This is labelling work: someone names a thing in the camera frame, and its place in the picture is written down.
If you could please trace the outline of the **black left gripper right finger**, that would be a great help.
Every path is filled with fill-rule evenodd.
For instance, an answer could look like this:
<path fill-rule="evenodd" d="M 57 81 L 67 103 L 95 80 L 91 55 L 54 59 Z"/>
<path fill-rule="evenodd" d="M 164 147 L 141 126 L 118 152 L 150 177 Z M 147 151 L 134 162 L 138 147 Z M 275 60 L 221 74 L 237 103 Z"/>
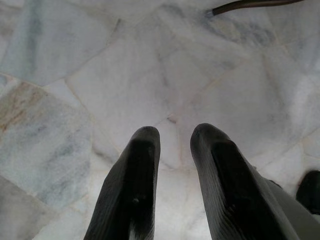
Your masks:
<path fill-rule="evenodd" d="M 190 150 L 214 240 L 295 240 L 295 230 L 267 182 L 223 131 L 199 124 Z"/>

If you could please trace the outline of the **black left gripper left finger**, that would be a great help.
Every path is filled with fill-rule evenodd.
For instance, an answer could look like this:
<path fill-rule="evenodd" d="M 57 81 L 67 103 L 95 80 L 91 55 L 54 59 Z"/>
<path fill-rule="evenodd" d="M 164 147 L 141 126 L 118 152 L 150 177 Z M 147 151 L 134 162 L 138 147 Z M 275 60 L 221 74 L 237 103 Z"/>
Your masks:
<path fill-rule="evenodd" d="M 161 145 L 139 128 L 106 176 L 83 240 L 154 240 Z"/>

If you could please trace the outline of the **black robot foot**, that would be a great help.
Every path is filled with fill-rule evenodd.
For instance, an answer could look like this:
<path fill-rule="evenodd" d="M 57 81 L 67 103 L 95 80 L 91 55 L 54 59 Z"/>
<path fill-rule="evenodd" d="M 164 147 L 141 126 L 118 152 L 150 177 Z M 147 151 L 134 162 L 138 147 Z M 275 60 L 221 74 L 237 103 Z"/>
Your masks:
<path fill-rule="evenodd" d="M 306 173 L 296 192 L 296 200 L 313 215 L 320 216 L 320 171 Z"/>

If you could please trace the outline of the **dark brown chair leg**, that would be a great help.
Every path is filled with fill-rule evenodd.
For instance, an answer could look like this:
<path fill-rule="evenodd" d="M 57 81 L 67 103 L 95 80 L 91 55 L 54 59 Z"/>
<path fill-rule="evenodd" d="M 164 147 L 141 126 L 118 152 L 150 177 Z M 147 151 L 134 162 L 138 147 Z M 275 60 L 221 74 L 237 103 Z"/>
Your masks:
<path fill-rule="evenodd" d="M 275 7 L 290 5 L 302 1 L 304 0 L 237 0 L 219 7 L 215 7 L 210 12 L 213 16 L 217 16 L 237 9 Z"/>

